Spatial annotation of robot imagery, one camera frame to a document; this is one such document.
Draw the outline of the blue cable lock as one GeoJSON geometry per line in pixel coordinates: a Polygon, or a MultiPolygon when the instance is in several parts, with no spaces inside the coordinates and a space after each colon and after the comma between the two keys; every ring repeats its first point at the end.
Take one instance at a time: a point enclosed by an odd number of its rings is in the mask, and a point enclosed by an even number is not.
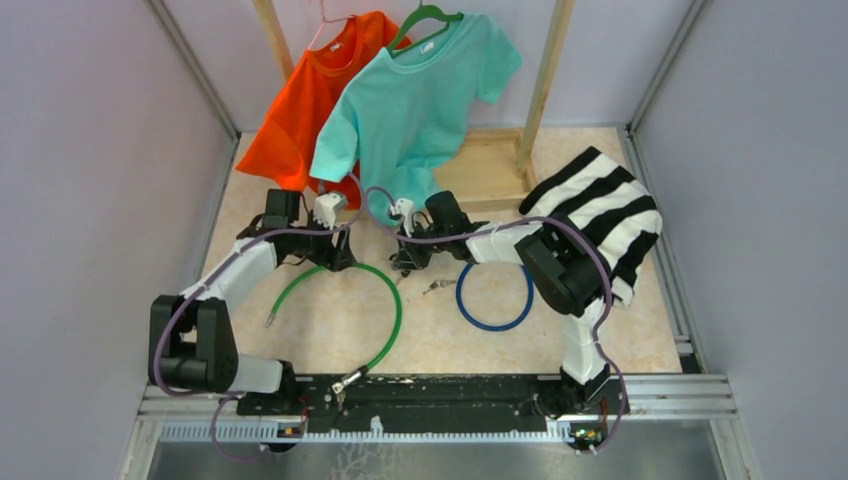
{"type": "Polygon", "coordinates": [[[506,332],[530,315],[535,288],[525,267],[495,263],[467,265],[455,288],[460,315],[486,332],[506,332]]]}

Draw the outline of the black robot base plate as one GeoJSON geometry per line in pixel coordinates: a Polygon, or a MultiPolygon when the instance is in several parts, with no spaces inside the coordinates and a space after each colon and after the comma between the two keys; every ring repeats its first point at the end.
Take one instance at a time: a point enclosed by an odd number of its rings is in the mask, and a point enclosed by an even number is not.
{"type": "Polygon", "coordinates": [[[545,419],[598,416],[611,425],[630,404],[611,377],[586,404],[565,402],[561,374],[367,375],[345,391],[338,408],[330,390],[337,375],[286,380],[274,394],[248,393],[237,403],[242,417],[292,416],[306,430],[357,432],[378,416],[391,433],[539,431],[545,419]]]}

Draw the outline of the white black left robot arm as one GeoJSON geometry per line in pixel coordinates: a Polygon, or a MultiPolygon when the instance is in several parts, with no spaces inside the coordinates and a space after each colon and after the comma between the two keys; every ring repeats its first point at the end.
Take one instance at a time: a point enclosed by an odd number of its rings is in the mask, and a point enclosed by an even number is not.
{"type": "Polygon", "coordinates": [[[237,235],[227,256],[209,274],[179,294],[153,301],[150,381],[172,396],[258,393],[273,412],[292,411],[300,388],[291,380],[290,363],[240,353],[231,317],[290,257],[330,271],[352,266],[349,227],[336,223],[347,204],[338,191],[320,194],[300,226],[301,194],[269,190],[264,211],[237,235]]]}

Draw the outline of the silver cable lock keys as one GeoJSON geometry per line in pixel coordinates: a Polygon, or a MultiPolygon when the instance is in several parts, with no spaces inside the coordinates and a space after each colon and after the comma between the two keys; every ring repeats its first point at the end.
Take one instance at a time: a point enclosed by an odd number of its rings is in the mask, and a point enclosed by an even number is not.
{"type": "Polygon", "coordinates": [[[426,287],[426,289],[422,292],[422,294],[426,295],[426,294],[430,293],[431,291],[447,288],[447,287],[450,287],[452,285],[456,285],[457,283],[458,283],[457,280],[451,280],[451,279],[434,280],[426,287]]]}

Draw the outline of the green cable lock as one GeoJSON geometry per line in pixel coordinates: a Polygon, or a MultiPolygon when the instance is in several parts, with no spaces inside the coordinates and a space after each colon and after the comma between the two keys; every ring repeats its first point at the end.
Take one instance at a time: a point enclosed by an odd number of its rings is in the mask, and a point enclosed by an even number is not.
{"type": "Polygon", "coordinates": [[[330,390],[340,396],[361,382],[389,354],[403,322],[403,301],[381,270],[362,263],[340,272],[313,267],[292,280],[272,304],[265,326],[303,328],[292,344],[324,361],[353,352],[349,368],[330,390]]]}

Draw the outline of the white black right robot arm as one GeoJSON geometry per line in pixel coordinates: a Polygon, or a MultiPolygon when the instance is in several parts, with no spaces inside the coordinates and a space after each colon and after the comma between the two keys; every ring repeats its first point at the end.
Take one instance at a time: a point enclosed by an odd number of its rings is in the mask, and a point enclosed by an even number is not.
{"type": "Polygon", "coordinates": [[[393,269],[422,270],[436,253],[469,265],[520,266],[530,289],[561,316],[564,401],[576,412],[590,411],[610,377],[599,328],[612,307],[612,270],[600,251],[563,213],[508,224],[473,222],[450,191],[430,197],[426,207],[430,222],[422,225],[411,200],[390,200],[388,216],[399,224],[393,269]]]}

